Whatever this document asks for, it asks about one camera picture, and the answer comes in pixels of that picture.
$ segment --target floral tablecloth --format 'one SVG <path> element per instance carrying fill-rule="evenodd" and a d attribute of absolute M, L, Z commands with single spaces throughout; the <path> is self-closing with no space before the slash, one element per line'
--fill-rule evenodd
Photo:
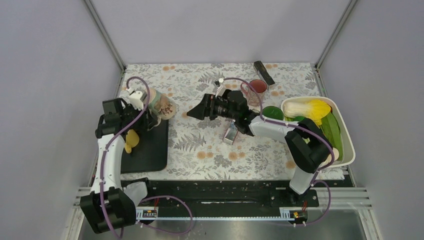
<path fill-rule="evenodd" d="M 310 63 L 268 63 L 268 73 L 275 81 L 265 96 L 266 106 L 280 106 L 286 98 L 318 96 Z M 126 69 L 120 97 L 128 101 L 125 82 L 138 76 L 151 88 L 172 98 L 178 105 L 169 120 L 168 164 L 162 171 L 122 174 L 122 180 L 148 177 L 152 180 L 289 180 L 295 162 L 287 144 L 266 137 L 239 133 L 233 145 L 223 143 L 230 120 L 197 120 L 187 116 L 203 95 L 215 93 L 213 81 L 237 77 L 258 79 L 252 63 L 228 64 L 130 64 Z M 240 82 L 229 80 L 225 86 L 240 89 Z M 134 80 L 130 86 L 143 89 Z M 344 179 L 340 168 L 323 171 L 318 178 Z"/>

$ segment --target red mug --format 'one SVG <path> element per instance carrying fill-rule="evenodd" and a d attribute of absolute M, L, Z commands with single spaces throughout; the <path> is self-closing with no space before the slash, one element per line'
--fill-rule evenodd
<path fill-rule="evenodd" d="M 243 82 L 240 85 L 241 91 L 244 93 L 247 99 L 247 104 L 253 107 L 257 107 L 260 105 L 260 103 L 262 103 L 265 93 L 267 92 L 268 85 L 266 82 L 260 79 L 252 80 L 249 82 L 249 84 L 250 84 L 250 87 L 248 87 L 248 85 Z"/>

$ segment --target white wall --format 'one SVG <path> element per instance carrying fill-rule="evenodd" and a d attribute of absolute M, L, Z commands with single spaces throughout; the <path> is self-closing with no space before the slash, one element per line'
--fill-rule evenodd
<path fill-rule="evenodd" d="M 93 0 L 126 64 L 310 62 L 349 0 Z"/>
<path fill-rule="evenodd" d="M 120 71 L 83 1 L 0 5 L 0 239 L 57 240 Z"/>
<path fill-rule="evenodd" d="M 385 240 L 423 239 L 424 2 L 360 0 L 321 69 Z"/>

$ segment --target plastic container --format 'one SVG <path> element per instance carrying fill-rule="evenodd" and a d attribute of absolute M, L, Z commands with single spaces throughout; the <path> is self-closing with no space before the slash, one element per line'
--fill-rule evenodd
<path fill-rule="evenodd" d="M 341 144 L 343 145 L 343 158 L 341 160 L 336 160 L 334 163 L 329 166 L 329 168 L 337 168 L 341 166 L 346 166 L 354 162 L 355 160 L 355 149 L 352 144 L 351 136 L 349 135 L 348 129 L 346 128 L 345 121 L 343 121 L 343 117 L 340 114 L 339 108 L 336 103 L 330 98 L 323 96 L 298 96 L 287 98 L 281 103 L 281 110 L 283 110 L 283 106 L 285 103 L 296 102 L 296 103 L 305 103 L 313 99 L 319 99 L 326 102 L 332 108 L 332 114 L 337 120 L 338 126 L 340 127 L 340 136 L 341 136 Z"/>

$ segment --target yellow object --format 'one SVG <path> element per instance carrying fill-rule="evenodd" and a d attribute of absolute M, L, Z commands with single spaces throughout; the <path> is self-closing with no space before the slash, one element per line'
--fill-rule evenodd
<path fill-rule="evenodd" d="M 288 118 L 304 116 L 311 119 L 317 126 L 322 125 L 321 119 L 331 111 L 331 107 L 319 99 L 310 100 L 305 103 L 287 102 L 283 106 L 283 113 Z"/>
<path fill-rule="evenodd" d="M 137 146 L 140 142 L 140 137 L 133 129 L 130 129 L 125 137 L 125 152 L 130 154 L 135 146 Z"/>

